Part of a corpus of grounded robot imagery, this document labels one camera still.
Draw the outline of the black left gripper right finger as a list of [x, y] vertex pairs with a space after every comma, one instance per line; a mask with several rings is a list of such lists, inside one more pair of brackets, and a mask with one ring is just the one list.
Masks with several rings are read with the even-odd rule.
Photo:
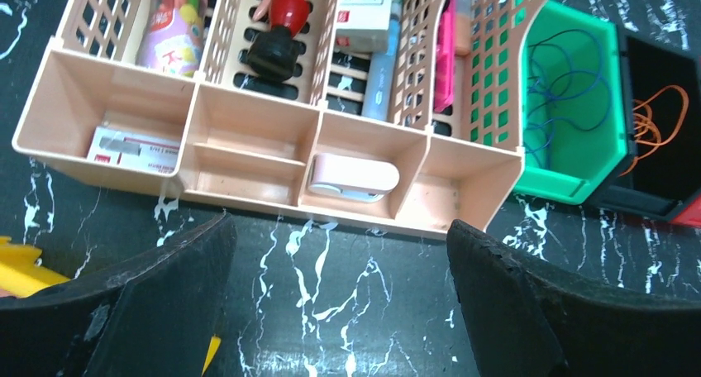
[[482, 376], [697, 376], [700, 304], [617, 288], [455, 220], [455, 291]]

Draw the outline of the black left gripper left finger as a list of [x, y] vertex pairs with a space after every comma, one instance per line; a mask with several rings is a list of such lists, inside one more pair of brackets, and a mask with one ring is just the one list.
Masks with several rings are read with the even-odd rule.
[[88, 305], [89, 322], [50, 376], [200, 376], [236, 249], [227, 212], [107, 268], [41, 290]]

